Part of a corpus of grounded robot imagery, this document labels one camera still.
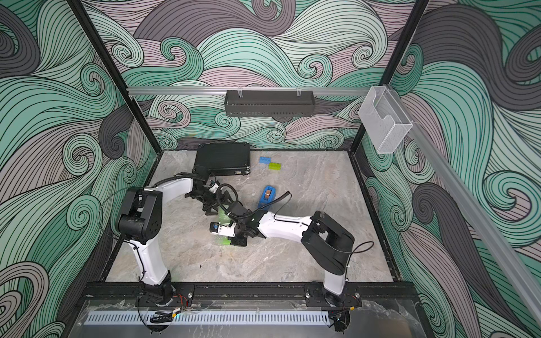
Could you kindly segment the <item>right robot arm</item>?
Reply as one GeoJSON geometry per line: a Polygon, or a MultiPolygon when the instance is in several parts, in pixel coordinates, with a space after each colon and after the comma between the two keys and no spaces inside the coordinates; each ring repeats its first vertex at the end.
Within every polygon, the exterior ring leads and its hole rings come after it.
{"type": "Polygon", "coordinates": [[[328,214],[317,211],[312,216],[291,217],[266,210],[250,211],[236,201],[225,215],[235,224],[235,238],[279,238],[302,244],[325,271],[325,291],[336,297],[343,294],[355,238],[328,214]]]}

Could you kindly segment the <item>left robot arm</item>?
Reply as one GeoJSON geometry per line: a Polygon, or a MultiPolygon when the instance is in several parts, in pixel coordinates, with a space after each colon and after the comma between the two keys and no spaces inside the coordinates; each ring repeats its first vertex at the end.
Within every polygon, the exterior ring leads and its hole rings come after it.
{"type": "Polygon", "coordinates": [[[170,270],[163,262],[157,238],[163,222],[163,205],[184,196],[203,203],[203,211],[213,214],[217,201],[216,176],[207,169],[177,173],[149,187],[129,188],[119,213],[117,229],[134,250],[139,267],[139,287],[143,295],[160,305],[173,298],[170,270]]]}

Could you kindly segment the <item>green plastic wine glass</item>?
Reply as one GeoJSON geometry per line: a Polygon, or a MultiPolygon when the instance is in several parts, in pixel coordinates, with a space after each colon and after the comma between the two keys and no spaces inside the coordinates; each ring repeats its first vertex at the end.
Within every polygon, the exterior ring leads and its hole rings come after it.
{"type": "Polygon", "coordinates": [[[221,237],[221,245],[230,245],[231,239],[235,237],[236,223],[226,215],[218,217],[218,236],[221,237]]]}

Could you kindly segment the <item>clear bubble wrap sheet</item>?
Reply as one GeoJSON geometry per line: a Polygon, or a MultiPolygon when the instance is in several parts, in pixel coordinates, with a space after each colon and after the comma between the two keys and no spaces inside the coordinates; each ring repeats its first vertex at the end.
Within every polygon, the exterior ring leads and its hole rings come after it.
{"type": "Polygon", "coordinates": [[[219,245],[228,246],[235,236],[235,226],[236,224],[220,208],[217,221],[211,224],[210,231],[219,245]]]}

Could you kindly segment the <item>blue tape dispenser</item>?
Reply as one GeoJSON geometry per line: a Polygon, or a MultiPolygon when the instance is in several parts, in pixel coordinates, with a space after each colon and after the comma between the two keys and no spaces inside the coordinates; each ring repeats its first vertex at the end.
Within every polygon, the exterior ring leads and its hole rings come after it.
{"type": "Polygon", "coordinates": [[[266,186],[261,194],[258,207],[263,208],[263,210],[268,210],[270,208],[269,204],[274,201],[275,197],[276,189],[270,185],[266,186]]]}

